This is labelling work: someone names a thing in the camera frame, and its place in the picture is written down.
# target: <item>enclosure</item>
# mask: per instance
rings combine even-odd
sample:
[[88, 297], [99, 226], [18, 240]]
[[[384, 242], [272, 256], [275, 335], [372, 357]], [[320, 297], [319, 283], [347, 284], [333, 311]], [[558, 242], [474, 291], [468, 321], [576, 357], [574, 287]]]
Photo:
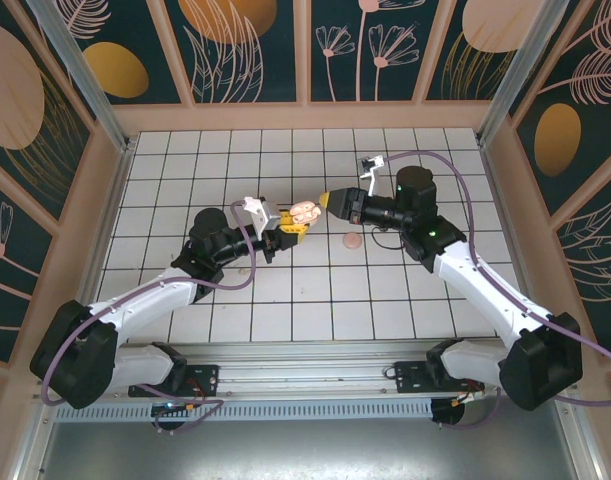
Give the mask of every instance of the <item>enclosure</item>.
[[[428, 168], [439, 214], [467, 231], [464, 189], [423, 152], [445, 157], [480, 255], [611, 352], [611, 0], [0, 0], [0, 478], [611, 478], [611, 407], [503, 398], [495, 421], [452, 432], [431, 395], [397, 393], [394, 362], [502, 342], [382, 248], [397, 233], [326, 212], [260, 255], [248, 288], [130, 336], [219, 366], [227, 409], [186, 437], [198, 454], [157, 437], [138, 413], [156, 402], [127, 390], [90, 414], [41, 403], [28, 366], [63, 303], [152, 280], [207, 208], [234, 226], [243, 197], [318, 202], [367, 188], [358, 159], [410, 150], [380, 195]], [[583, 348], [583, 371], [567, 396], [611, 398], [608, 358]]]

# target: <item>wall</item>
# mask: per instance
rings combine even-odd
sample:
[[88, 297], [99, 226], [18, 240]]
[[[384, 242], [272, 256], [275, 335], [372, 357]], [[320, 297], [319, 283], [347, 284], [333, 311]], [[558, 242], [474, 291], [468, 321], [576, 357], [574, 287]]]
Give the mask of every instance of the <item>wall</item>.
[[543, 0], [56, 3], [137, 133], [478, 128]]
[[[490, 161], [536, 300], [611, 350], [611, 0], [563, 18]], [[611, 362], [583, 367], [581, 396], [611, 398]], [[611, 408], [587, 413], [611, 471]]]
[[76, 295], [116, 159], [40, 32], [0, 0], [0, 478], [36, 390], [29, 360]]

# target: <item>small pink object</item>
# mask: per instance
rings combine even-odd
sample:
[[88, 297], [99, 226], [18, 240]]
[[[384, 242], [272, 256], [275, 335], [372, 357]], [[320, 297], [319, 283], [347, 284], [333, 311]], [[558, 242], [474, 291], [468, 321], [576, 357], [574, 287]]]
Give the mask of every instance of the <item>small pink object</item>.
[[356, 250], [363, 244], [363, 240], [358, 233], [350, 232], [343, 235], [343, 245], [350, 250]]

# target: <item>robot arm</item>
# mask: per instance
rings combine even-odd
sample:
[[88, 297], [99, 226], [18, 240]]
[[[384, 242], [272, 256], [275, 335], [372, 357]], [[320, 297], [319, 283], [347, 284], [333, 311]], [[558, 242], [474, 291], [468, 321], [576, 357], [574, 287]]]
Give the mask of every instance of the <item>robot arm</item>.
[[[320, 215], [311, 202], [280, 211], [263, 198], [248, 197], [244, 208], [253, 220], [244, 227], [251, 245], [255, 252], [264, 254], [267, 263], [277, 251], [297, 245]], [[79, 335], [80, 341], [69, 346], [54, 370], [50, 387], [74, 408], [86, 407], [104, 392], [129, 385], [164, 384], [168, 391], [176, 391], [185, 378], [186, 362], [174, 349], [163, 343], [129, 349], [120, 346], [166, 313], [211, 293], [223, 279], [223, 267], [248, 254], [241, 228], [230, 228], [219, 209], [202, 210], [179, 257], [155, 279], [105, 301], [87, 306], [70, 301], [61, 306], [32, 358], [30, 370], [44, 379], [73, 330], [110, 307]], [[212, 286], [199, 285], [192, 281], [195, 279]], [[155, 284], [160, 287], [146, 288]], [[119, 300], [120, 306], [113, 308]]]
[[[376, 160], [363, 161], [365, 176], [372, 178], [371, 192], [376, 177], [367, 173], [378, 167]], [[457, 288], [502, 339], [503, 347], [447, 340], [431, 349], [426, 365], [436, 386], [441, 388], [450, 378], [502, 386], [517, 405], [533, 410], [578, 381], [582, 377], [580, 344], [541, 325], [525, 310], [576, 333], [578, 323], [566, 313], [554, 316], [526, 298], [480, 256], [472, 260], [463, 232], [438, 215], [431, 171], [405, 167], [397, 173], [396, 183], [395, 198], [346, 188], [323, 194], [320, 202], [329, 213], [350, 223], [398, 231], [405, 252]]]

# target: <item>white tile floor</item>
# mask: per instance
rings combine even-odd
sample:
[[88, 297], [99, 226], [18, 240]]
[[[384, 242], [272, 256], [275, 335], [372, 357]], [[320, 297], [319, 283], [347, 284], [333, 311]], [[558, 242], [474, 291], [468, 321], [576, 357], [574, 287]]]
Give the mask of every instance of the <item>white tile floor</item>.
[[[432, 149], [465, 175], [474, 200], [477, 246], [510, 283], [516, 276], [476, 140], [470, 129], [335, 129], [148, 132], [140, 136], [99, 291], [109, 298], [152, 279], [179, 253], [194, 216], [243, 196], [279, 205], [317, 200], [326, 190], [358, 186], [356, 159]], [[406, 165], [432, 169], [439, 213], [466, 229], [463, 195], [452, 172], [432, 157], [396, 160], [381, 191], [391, 195]], [[226, 209], [230, 225], [234, 225]], [[347, 250], [343, 234], [364, 245]], [[370, 229], [323, 217], [301, 245], [259, 259], [252, 286], [217, 291], [157, 320], [132, 342], [320, 341], [493, 336], [463, 296], [401, 251], [374, 243]], [[379, 243], [398, 245], [395, 233]], [[240, 283], [249, 257], [225, 269]]]

